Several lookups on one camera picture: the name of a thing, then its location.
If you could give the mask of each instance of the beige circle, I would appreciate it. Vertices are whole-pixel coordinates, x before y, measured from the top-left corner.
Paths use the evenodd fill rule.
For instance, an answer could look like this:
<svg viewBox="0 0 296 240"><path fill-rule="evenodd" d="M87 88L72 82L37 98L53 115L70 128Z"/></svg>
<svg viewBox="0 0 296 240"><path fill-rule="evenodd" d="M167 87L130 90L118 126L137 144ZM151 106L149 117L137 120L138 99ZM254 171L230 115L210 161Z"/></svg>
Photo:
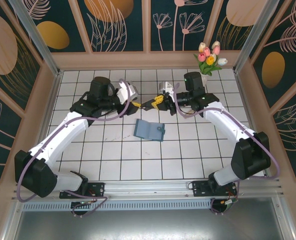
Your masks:
<svg viewBox="0 0 296 240"><path fill-rule="evenodd" d="M69 36L59 24L43 21L37 25L44 42L53 49L64 49L69 45Z"/></svg>
<svg viewBox="0 0 296 240"><path fill-rule="evenodd" d="M120 10L124 19L126 19L132 13L133 0L84 0L84 3L91 14L104 22L111 22L112 19L112 7L110 2L113 4L116 11L117 9ZM101 4L106 5L107 12L104 11L105 8L101 7ZM111 17L105 18L104 13L108 13Z"/></svg>
<svg viewBox="0 0 296 240"><path fill-rule="evenodd" d="M248 27L256 23L267 0L229 0L228 21L238 27Z"/></svg>
<svg viewBox="0 0 296 240"><path fill-rule="evenodd" d="M273 51L266 56L262 66L262 81L267 88L274 88L283 77L286 67L283 56Z"/></svg>
<svg viewBox="0 0 296 240"><path fill-rule="evenodd" d="M17 62L17 41L8 23L0 17L0 75L10 73Z"/></svg>

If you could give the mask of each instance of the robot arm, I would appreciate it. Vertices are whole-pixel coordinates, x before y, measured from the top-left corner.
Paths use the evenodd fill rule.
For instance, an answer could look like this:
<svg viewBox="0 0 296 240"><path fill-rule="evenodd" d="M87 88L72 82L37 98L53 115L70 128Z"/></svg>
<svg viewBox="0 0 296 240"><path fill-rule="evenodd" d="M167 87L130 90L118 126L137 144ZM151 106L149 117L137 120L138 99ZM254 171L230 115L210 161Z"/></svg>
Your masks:
<svg viewBox="0 0 296 240"><path fill-rule="evenodd" d="M91 120L78 119L71 124L66 124L68 121L79 117L99 118L102 112L118 111L122 112L124 103L128 99L127 87L130 90L130 99L137 97L137 90L134 86L126 86L120 82L120 89L117 89L112 95L108 95L108 87L110 80L105 77L95 77L91 82L90 91L70 109L62 123L44 139L41 143L34 146L30 151L19 151L15 156L15 179L18 182L21 172L27 162L38 153L37 159L29 166L26 172L22 185L31 190L40 197L49 195L52 191L77 191L80 195L85 195L87 188L87 178L77 172L59 173L53 172L55 161L65 150L65 148L77 137L82 131L85 131L92 123ZM126 115L134 114L139 107L130 104ZM58 134L59 128L65 126ZM49 144L42 149L46 141L50 140Z"/></svg>
<svg viewBox="0 0 296 240"><path fill-rule="evenodd" d="M213 123L235 145L231 164L209 175L208 185L212 193L224 188L227 184L237 180L244 180L271 165L269 156L244 132L246 130L254 136L265 148L269 149L269 139L264 132L256 133L239 121L233 121L222 111L226 111L219 99L212 93L206 93L202 85L199 72L190 72L184 75L187 92L176 94L179 107L191 106L201 117ZM170 110L170 114L177 113L174 104L174 91L168 82L160 83L160 95L142 104L146 111L157 108L160 111Z"/></svg>

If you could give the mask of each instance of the tulip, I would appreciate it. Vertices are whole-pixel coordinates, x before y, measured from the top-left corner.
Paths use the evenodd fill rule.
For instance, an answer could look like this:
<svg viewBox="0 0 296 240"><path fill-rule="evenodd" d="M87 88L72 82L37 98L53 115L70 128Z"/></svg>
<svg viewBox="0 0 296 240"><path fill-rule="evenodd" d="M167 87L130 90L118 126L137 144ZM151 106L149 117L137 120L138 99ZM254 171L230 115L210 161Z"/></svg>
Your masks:
<svg viewBox="0 0 296 240"><path fill-rule="evenodd" d="M204 42L200 43L199 45L199 52L203 53L204 48L206 47L206 44Z"/></svg>
<svg viewBox="0 0 296 240"><path fill-rule="evenodd" d="M217 60L217 56L215 54L211 54L210 56L212 56L214 58L214 61Z"/></svg>
<svg viewBox="0 0 296 240"><path fill-rule="evenodd" d="M206 60L207 65L212 65L214 63L214 57L209 56Z"/></svg>
<svg viewBox="0 0 296 240"><path fill-rule="evenodd" d="M205 47L203 50L204 54L206 55L206 57L210 56L210 49L208 47Z"/></svg>
<svg viewBox="0 0 296 240"><path fill-rule="evenodd" d="M225 64L227 64L228 60L226 58L219 58L218 60L218 64L220 66L224 66Z"/></svg>
<svg viewBox="0 0 296 240"><path fill-rule="evenodd" d="M215 46L214 49L212 50L212 53L215 55L219 55L220 54L220 46Z"/></svg>
<svg viewBox="0 0 296 240"><path fill-rule="evenodd" d="M206 55L202 52L198 55L198 60L204 62L206 60Z"/></svg>
<svg viewBox="0 0 296 240"><path fill-rule="evenodd" d="M219 42L219 41L215 41L215 42L212 44L211 49L214 49L215 46L220 46L220 42Z"/></svg>

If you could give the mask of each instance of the white tile floor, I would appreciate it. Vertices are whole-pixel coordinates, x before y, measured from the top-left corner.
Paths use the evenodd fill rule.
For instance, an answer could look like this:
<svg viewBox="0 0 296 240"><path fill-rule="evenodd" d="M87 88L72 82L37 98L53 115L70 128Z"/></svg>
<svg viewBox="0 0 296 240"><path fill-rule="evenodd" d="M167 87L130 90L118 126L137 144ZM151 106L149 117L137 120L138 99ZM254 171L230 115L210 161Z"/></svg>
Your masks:
<svg viewBox="0 0 296 240"><path fill-rule="evenodd" d="M89 90L95 76L132 82L141 95L138 102L155 97L159 82L180 83L183 75L196 69L65 71L54 106L49 131L68 113L72 103ZM231 69L215 71L207 82L225 107L247 125L247 116ZM136 119L164 123L163 142L134 137ZM57 160L57 170L74 170L92 181L192 179L207 176L231 161L234 146L211 123L200 116L183 119L180 115L153 109L114 121L94 122L81 133Z"/></svg>

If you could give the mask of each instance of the metal pole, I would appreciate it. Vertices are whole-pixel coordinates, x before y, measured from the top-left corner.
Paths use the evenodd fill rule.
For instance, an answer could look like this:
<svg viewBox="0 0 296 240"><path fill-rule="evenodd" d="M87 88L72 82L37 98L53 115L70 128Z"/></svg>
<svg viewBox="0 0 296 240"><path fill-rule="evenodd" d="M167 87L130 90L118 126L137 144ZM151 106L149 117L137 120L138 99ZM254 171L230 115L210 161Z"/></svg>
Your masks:
<svg viewBox="0 0 296 240"><path fill-rule="evenodd" d="M32 41L38 48L40 54L42 55L45 62L48 64L49 68L51 69L54 75L57 75L59 72L59 68L55 63L49 48L44 43L36 25L34 24L33 20L29 16L26 7L23 5L22 1L18 0L8 0L11 4L15 14L17 14L18 18L20 19L22 25L30 35Z"/></svg>
<svg viewBox="0 0 296 240"><path fill-rule="evenodd" d="M238 74L245 62L247 61L252 49L259 40L264 28L268 24L270 17L277 8L279 0L268 0L262 12L260 13L257 22L254 24L246 42L244 43L239 57L234 66L235 74Z"/></svg>

